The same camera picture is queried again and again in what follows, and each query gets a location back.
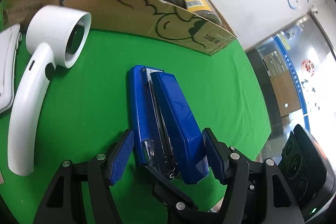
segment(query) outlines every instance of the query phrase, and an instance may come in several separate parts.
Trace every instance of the blue banner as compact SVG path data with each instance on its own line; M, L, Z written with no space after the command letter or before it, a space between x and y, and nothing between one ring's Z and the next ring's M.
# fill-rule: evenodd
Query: blue banner
M300 84L300 81L299 81L299 77L297 76L296 70L294 68L293 62L292 62L291 58L289 57L289 54L288 54L286 48L284 47L284 45L282 44L280 38L276 35L276 36L273 37L273 39L274 39L275 44L278 46L278 48L280 50L280 53L281 53L282 57L284 58L287 66L288 66L288 69L289 69L289 71L291 73L291 76L292 76L292 79L293 79L293 83L294 83L295 88L296 88L297 95L299 97L300 105L301 105L301 108L302 108L302 113L303 113L303 115L306 115L306 114L308 114L306 101L305 101L305 98L303 97L301 84ZM308 115L304 116L303 119L304 119L305 128L308 131L310 131Z

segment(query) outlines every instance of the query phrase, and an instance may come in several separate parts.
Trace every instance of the barcode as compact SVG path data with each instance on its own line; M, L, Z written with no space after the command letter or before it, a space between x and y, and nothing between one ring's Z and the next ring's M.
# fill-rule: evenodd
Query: barcode
M191 0L187 1L187 8L194 6L205 6L201 0Z

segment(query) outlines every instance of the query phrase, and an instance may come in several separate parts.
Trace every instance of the blue stapler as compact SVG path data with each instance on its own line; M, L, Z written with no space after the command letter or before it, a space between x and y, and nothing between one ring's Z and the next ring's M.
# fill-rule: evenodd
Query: blue stapler
M137 65L129 72L134 145L139 164L167 179L196 184L209 174L202 133L174 75Z

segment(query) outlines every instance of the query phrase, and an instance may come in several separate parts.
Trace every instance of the green tablecloth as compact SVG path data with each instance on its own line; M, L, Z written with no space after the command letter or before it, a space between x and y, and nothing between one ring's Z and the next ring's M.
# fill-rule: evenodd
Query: green tablecloth
M29 59L23 40L16 57L16 88ZM91 30L75 65L70 70L58 66L49 85L36 134L35 171L27 177L8 169L10 112L0 115L0 169L5 179L0 194L21 224L33 222L43 193L63 160L87 161L132 128L126 74L138 64L176 76L201 130L211 127L218 140L251 159L260 152L270 134L268 114L238 41L207 56L155 39ZM201 210L210 209L225 191L212 172L197 185L185 185L179 179L173 182ZM167 210L152 197L133 153L122 180L111 189L125 224L166 223ZM83 183L83 195L91 224L87 183Z

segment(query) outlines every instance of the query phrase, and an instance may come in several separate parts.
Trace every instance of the jar with yellow label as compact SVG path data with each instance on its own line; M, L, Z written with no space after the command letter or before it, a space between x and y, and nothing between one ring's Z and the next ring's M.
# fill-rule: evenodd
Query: jar with yellow label
M219 26L222 25L221 19L216 14L209 0L185 0L187 10L203 17Z

